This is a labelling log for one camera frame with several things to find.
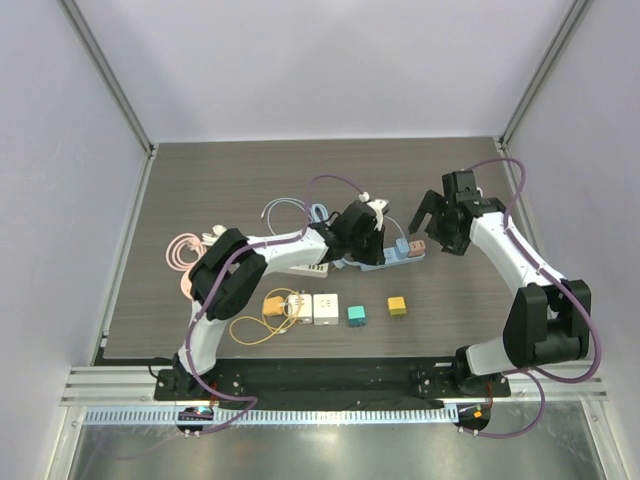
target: white power strip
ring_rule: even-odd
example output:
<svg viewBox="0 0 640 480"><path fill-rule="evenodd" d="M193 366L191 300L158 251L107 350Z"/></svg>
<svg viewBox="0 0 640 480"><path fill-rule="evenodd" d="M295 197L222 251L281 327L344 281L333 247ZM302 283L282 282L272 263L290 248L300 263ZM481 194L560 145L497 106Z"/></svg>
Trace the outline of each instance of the white power strip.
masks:
<svg viewBox="0 0 640 480"><path fill-rule="evenodd" d="M337 293L318 293L313 296L314 325L337 325L339 319Z"/></svg>
<svg viewBox="0 0 640 480"><path fill-rule="evenodd" d="M327 278L329 275L329 264L321 265L298 265L297 267L289 267L281 270L281 273L290 273L292 275L302 275L303 277Z"/></svg>

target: gray tabletop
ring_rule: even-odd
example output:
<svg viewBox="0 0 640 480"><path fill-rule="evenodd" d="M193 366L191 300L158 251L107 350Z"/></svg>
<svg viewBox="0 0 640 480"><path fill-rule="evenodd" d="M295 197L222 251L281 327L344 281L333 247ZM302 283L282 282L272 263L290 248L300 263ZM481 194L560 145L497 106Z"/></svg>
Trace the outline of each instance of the gray tabletop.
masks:
<svg viewBox="0 0 640 480"><path fill-rule="evenodd" d="M105 358L171 356L181 345L190 303L179 288L180 273L165 263L168 243L182 232L200 234L214 224L245 235L267 235L260 212L271 199L304 197L310 178L344 175L373 197L391 201L390 215L406 230L424 192L442 190L441 175L496 156L490 138L272 141L162 144L151 170L140 217L105 348ZM485 195L510 195L501 165L476 173ZM329 211L356 198L349 186L318 182L313 200ZM302 212L276 207L278 232L301 227ZM400 235L387 227L387 244ZM412 239L426 239L424 233ZM256 346L235 343L225 333L220 357L335 357L451 355L456 348L488 340L502 331L510 294L493 265L476 248L464 257L440 252L427 240L418 263L362 273L330 271L326 279L276 273L265 277L242 314L259 316L264 295L276 287L307 293L337 293L337 326L296 325ZM403 296L408 313L390 318L388 297ZM363 305L368 324L350 329L346 309ZM236 335L252 341L265 334L253 322Z"/></svg>

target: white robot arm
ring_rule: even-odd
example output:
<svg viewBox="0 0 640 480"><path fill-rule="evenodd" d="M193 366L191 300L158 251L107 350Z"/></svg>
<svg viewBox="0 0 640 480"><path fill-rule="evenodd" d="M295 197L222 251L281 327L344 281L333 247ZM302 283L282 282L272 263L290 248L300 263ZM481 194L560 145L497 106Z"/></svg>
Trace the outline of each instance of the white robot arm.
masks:
<svg viewBox="0 0 640 480"><path fill-rule="evenodd" d="M549 267L517 228L509 225L521 245L517 248L504 228L504 205L496 198L482 196L473 171L446 174L442 183L444 196L432 190L425 194L409 232L415 233L425 215L431 214L425 231L444 252L464 255L470 244L476 245L496 266L514 296L500 337L456 352L454 367L459 382L586 356L588 326L540 272L544 269L546 275L563 283L589 311L591 292L587 285L581 280L568 281ZM533 267L531 260L539 266Z"/></svg>
<svg viewBox="0 0 640 480"><path fill-rule="evenodd" d="M216 277L225 276L207 308L207 318L198 321L191 332L190 350L196 373L202 375L215 366L225 320L244 308L263 276L298 265L338 260L345 254L368 265L384 264L382 218L387 210L388 201L368 200L367 196L365 201L354 201L331 223L315 223L298 232L245 237L237 229L226 230L189 273L194 299L190 322L205 303ZM238 257L236 270L221 272L222 263L234 251L247 245L255 247ZM178 357L182 368L193 373L185 344L178 351Z"/></svg>

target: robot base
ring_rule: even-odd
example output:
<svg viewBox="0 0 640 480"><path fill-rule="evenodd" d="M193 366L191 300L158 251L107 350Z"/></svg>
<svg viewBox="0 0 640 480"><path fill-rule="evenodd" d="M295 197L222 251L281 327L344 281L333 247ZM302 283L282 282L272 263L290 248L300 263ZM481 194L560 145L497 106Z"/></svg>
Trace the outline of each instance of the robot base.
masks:
<svg viewBox="0 0 640 480"><path fill-rule="evenodd" d="M454 374L454 357L331 358L331 359L219 359L202 376L229 395L258 398L259 410L341 411L419 410L442 408L442 400L511 395L509 382L491 375L464 386ZM179 362L158 374L157 401L211 401ZM238 409L236 402L220 402Z"/></svg>

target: metal frame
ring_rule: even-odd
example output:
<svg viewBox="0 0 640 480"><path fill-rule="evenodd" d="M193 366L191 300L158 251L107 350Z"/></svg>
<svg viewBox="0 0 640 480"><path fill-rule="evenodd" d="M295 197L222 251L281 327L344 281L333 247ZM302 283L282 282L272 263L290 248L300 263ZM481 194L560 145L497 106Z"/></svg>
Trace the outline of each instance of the metal frame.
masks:
<svg viewBox="0 0 640 480"><path fill-rule="evenodd" d="M569 7L560 28L556 32L551 44L547 48L542 61L536 69L533 78L529 82L524 94L520 98L518 105L516 106L513 115L507 123L507 128L500 137L500 144L503 146L509 145L509 142L513 138L513 135L520 125L520 122L526 115L529 107L531 106L536 95L544 85L545 80L553 70L553 67L558 62L560 55L564 51L565 47L569 43L571 34L576 30L582 19L584 18L589 6L593 0L574 0Z"/></svg>
<svg viewBox="0 0 640 480"><path fill-rule="evenodd" d="M78 4L75 0L58 0L58 3L69 19L71 26L78 34L78 38L84 45L91 61L104 80L107 90L109 90L109 93L113 96L113 99L118 105L118 108L120 108L122 115L124 115L124 118L127 120L131 130L133 130L133 133L140 142L140 145L144 149L145 153L150 155L152 150L151 140L149 140L149 136L144 131L136 112L133 110L131 103L129 103L127 96L124 94L118 79L113 73L113 70L107 61L107 58L104 56L93 32L89 28L84 15L82 15Z"/></svg>
<svg viewBox="0 0 640 480"><path fill-rule="evenodd" d="M578 376L588 368L590 362L580 360L561 365L551 365L548 370L556 375ZM152 367L154 373L166 367ZM608 400L602 380L593 377L578 384L553 382L536 375L550 402ZM510 377L512 396L495 398L495 402L530 402L540 399L536 385L522 374ZM63 407L91 407L107 405L208 405L208 401L158 402L153 399L156 379L149 375L146 367L74 367L69 374L62 393L60 405ZM485 402L484 397L450 398L445 403Z"/></svg>
<svg viewBox="0 0 640 480"><path fill-rule="evenodd" d="M86 19L82 15L76 0L57 0L68 17L80 41L86 48L92 62L103 78L105 85L130 128L136 135L140 145L147 155L137 189L136 199L129 217L127 229L122 240L118 261L113 273L113 282L103 309L103 322L100 339L96 345L96 353L104 347L109 332L109 325L113 316L116 298L120 289L124 267L131 247L135 226L146 190L151 166L156 154L156 147L151 144L133 107L127 99L120 83L111 69L102 49L100 48ZM568 44L572 33L584 18L592 0L574 0L567 11L558 31L545 52L534 76L520 99L505 132L496 139L496 148L500 155L508 156L508 145L518 126L541 90L545 80L550 75L562 51ZM512 190L515 189L519 177L510 164L505 164L505 172ZM528 202L521 198L516 205L518 215L523 223L523 234L538 251L542 246L536 242L536 226L527 214ZM549 370L562 376L577 376L584 371L588 361L573 362L552 366ZM153 367L157 372L164 367ZM601 379L593 378L589 382L579 385L558 384L542 377L540 378L548 401L581 401L588 425L593 436L598 455L608 478L629 478L625 465L617 448L616 436L606 415L608 397ZM535 384L524 375L517 375L510 379L513 395L509 398L496 398L496 402L516 403L539 401L539 394ZM199 405L208 402L156 402L153 400L155 379L148 373L146 367L114 366L114 367L76 367L73 368L64 390L60 408L64 410L64 419L59 430L57 447L51 458L47 478L49 480L66 479L70 473L75 450L80 439L80 431L87 410L98 406L176 406ZM477 399L448 399L447 403L484 401Z"/></svg>
<svg viewBox="0 0 640 480"><path fill-rule="evenodd" d="M124 275L124 268L127 263L127 258L129 258L129 250L131 249L133 235L138 223L138 217L140 216L140 209L142 208L142 200L144 198L144 193L147 190L149 175L151 174L151 167L153 166L153 162L156 158L157 152L158 147L153 146L140 175L140 181L138 182L136 197L129 214L127 228L120 243L120 248L118 249L118 259L116 261L115 270L112 275L111 287L109 288L109 293L102 309L102 324L100 327L100 334L94 347L93 355L91 357L93 361L95 361L96 356L101 351L101 349L104 349L107 342L107 337L109 336L109 326L111 325L113 311L116 307L118 292L120 291L120 284L122 283L122 277Z"/></svg>
<svg viewBox="0 0 640 480"><path fill-rule="evenodd" d="M552 365L549 370L556 375L577 376L587 368L588 364L588 361L577 361ZM152 368L157 374L164 367ZM607 477L612 479L628 478L624 463L616 448L615 437L604 413L603 405L608 403L608 397L602 380L595 377L582 384L568 385L552 382L545 377L538 378L545 388L547 401L582 402ZM66 415L47 478L49 480L67 478L85 414L95 407L121 406L128 407L128 410L146 411L150 407L166 410L168 407L175 408L176 406L208 405L208 401L157 402L153 400L155 382L156 379L149 375L146 367L73 368L62 395L61 408L66 410ZM510 378L510 385L513 395L509 398L496 398L496 402L519 403L540 400L537 387L528 377L520 374L513 375ZM463 401L464 403L481 403L486 399L447 399L446 403L451 405ZM340 418L337 418L336 423L341 423Z"/></svg>

